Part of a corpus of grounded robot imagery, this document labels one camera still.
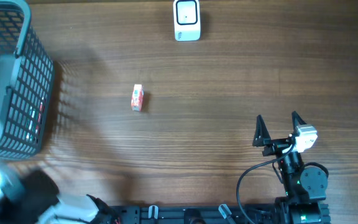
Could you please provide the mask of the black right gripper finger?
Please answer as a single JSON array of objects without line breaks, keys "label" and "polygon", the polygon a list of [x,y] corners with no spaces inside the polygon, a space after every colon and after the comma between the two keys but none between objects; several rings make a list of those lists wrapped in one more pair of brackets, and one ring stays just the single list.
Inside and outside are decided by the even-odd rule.
[{"label": "black right gripper finger", "polygon": [[293,111],[291,113],[291,118],[292,118],[292,124],[293,124],[294,128],[296,128],[297,126],[306,124],[306,122],[301,118],[301,116],[296,111]]},{"label": "black right gripper finger", "polygon": [[268,146],[272,142],[262,115],[257,116],[256,129],[252,145],[254,147]]}]

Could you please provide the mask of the red Kleenex tissue pack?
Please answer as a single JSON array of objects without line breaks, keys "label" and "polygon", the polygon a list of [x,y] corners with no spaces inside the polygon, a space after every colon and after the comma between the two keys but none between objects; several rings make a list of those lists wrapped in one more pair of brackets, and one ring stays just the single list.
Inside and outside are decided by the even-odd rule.
[{"label": "red Kleenex tissue pack", "polygon": [[141,111],[144,99],[144,90],[141,84],[135,84],[132,92],[131,108],[133,111]]}]

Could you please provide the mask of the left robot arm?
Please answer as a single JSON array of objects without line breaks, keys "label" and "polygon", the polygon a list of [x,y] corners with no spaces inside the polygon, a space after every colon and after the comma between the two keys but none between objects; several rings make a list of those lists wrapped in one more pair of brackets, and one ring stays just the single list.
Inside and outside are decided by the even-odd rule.
[{"label": "left robot arm", "polygon": [[42,170],[20,177],[0,161],[0,223],[120,223],[101,199],[59,191]]}]

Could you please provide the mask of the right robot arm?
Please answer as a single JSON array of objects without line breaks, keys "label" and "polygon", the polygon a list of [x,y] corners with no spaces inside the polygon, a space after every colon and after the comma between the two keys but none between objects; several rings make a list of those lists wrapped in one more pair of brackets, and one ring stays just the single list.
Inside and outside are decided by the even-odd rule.
[{"label": "right robot arm", "polygon": [[272,139],[261,115],[257,117],[252,145],[263,147],[263,156],[275,156],[276,175],[286,191],[272,205],[258,206],[263,214],[255,214],[257,223],[330,223],[326,199],[329,172],[317,162],[303,162],[301,153],[312,148],[318,138],[314,126],[307,124],[297,112],[291,114],[293,132],[286,138]]}]

